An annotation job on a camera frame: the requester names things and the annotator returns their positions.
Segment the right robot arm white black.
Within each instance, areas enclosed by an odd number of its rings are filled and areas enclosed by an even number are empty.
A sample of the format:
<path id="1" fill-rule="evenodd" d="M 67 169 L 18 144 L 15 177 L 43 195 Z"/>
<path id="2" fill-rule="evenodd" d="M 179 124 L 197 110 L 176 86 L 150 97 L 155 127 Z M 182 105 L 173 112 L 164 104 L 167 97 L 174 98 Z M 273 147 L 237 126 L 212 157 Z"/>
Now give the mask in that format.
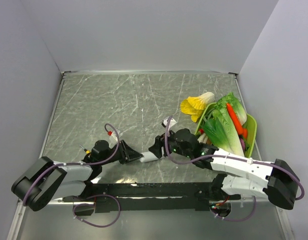
<path id="1" fill-rule="evenodd" d="M 302 189 L 300 180 L 287 162 L 281 159 L 257 161 L 229 153 L 199 142 L 187 128 L 158 135 L 148 150 L 157 159 L 175 153 L 189 158 L 191 164 L 201 169 L 222 172 L 212 187 L 217 199 L 232 195 L 256 196 L 285 210 L 292 210 L 295 201 L 300 199 L 296 195 L 297 190 Z"/>

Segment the yellow handle screwdriver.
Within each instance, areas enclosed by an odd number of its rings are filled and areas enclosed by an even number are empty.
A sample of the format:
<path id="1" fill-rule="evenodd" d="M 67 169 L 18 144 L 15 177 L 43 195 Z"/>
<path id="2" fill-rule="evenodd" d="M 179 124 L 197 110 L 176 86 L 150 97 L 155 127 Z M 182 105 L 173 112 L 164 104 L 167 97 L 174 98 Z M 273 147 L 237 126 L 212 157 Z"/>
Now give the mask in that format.
<path id="1" fill-rule="evenodd" d="M 91 154 L 91 151 L 90 151 L 90 150 L 86 149 L 86 148 L 83 147 L 81 144 L 80 144 L 79 146 L 80 146 L 80 148 L 82 148 L 82 150 L 85 152 L 85 154 L 86 154 L 87 156 L 89 156 L 89 155 Z"/>

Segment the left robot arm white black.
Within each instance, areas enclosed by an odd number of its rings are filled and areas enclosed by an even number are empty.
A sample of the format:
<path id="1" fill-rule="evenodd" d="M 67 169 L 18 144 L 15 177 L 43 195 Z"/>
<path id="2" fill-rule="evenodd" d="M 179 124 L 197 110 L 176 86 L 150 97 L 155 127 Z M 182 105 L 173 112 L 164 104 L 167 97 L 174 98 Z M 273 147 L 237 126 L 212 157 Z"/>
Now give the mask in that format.
<path id="1" fill-rule="evenodd" d="M 85 152 L 79 162 L 56 162 L 47 156 L 41 157 L 13 183 L 12 193 L 35 212 L 57 198 L 76 196 L 87 201 L 93 193 L 88 184 L 102 172 L 103 165 L 115 161 L 126 164 L 144 157 L 124 140 L 112 148 L 107 141 L 99 140 Z"/>

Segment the white remote control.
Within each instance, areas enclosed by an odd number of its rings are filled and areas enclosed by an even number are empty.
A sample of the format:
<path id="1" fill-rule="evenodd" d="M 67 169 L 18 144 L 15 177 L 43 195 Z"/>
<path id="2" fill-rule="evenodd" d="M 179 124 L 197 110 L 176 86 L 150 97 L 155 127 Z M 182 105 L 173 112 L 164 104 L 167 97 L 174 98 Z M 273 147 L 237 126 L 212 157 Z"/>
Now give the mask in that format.
<path id="1" fill-rule="evenodd" d="M 148 163 L 159 159 L 155 154 L 150 151 L 142 152 L 141 154 L 142 157 L 139 159 L 141 163 Z"/>

